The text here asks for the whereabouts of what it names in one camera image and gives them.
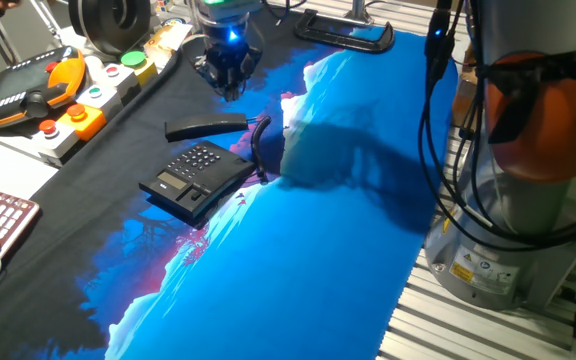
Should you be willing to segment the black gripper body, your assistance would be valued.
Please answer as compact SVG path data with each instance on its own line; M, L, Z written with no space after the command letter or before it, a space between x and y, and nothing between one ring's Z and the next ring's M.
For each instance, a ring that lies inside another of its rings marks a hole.
M263 35L254 22L207 26L206 65L213 78L249 78L263 55Z

